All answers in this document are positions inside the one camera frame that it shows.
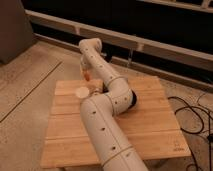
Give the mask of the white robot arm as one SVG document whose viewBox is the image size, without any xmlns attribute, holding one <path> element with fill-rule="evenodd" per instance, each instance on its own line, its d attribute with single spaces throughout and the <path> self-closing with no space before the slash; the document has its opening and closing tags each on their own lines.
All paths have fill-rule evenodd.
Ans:
<svg viewBox="0 0 213 171">
<path fill-rule="evenodd" d="M 125 77 L 101 57 L 99 38 L 79 42 L 84 70 L 93 68 L 108 89 L 86 98 L 80 116 L 104 171 L 148 171 L 114 117 L 135 105 L 137 96 Z"/>
</svg>

